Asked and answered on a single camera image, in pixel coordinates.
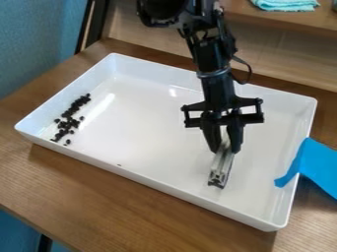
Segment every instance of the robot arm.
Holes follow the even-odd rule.
[[[137,11],[147,27],[178,29],[193,56],[205,100],[182,107],[185,126],[199,127],[213,153],[222,149],[221,126],[227,126],[231,153],[237,154],[243,143],[244,126],[264,121],[262,99],[236,95],[230,61],[245,62],[235,57],[236,40],[226,26],[219,2],[137,0]],[[254,106],[255,113],[242,114],[241,108],[246,106]],[[202,113],[199,118],[190,118],[190,111]]]

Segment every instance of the white tray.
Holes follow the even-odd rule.
[[[242,151],[223,191],[207,186],[214,155],[202,132],[183,124],[180,108],[203,99],[194,72],[110,54],[15,128],[61,154],[274,231],[288,222],[298,177],[282,189],[274,179],[286,172],[308,136],[316,100],[254,85],[236,85],[236,92],[264,99],[265,123],[245,127]],[[50,142],[57,132],[53,120],[86,93],[93,100],[75,116],[86,119],[64,138],[72,144]]]

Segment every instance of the blue tape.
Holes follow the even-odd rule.
[[[275,186],[284,187],[297,173],[309,178],[337,200],[337,152],[306,138],[287,174],[275,179]]]

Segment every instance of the towel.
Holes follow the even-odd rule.
[[[275,179],[275,185],[284,187],[297,173],[312,180],[337,200],[336,151],[311,138],[306,138],[287,174]]]
[[[316,0],[251,0],[262,10],[273,12],[313,12],[319,6]]]

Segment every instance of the pile of black beads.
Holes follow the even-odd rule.
[[[87,104],[89,101],[91,101],[90,94],[82,95],[80,98],[71,103],[70,108],[68,108],[65,112],[61,114],[61,117],[65,120],[60,120],[58,118],[54,120],[54,122],[57,124],[57,128],[59,129],[59,131],[55,134],[55,138],[50,139],[50,141],[58,143],[64,136],[68,134],[75,134],[75,131],[72,128],[77,129],[80,126],[81,121],[83,121],[85,117],[81,116],[79,121],[74,119],[72,116],[80,110],[81,106]],[[67,139],[64,146],[70,144],[71,141]]]

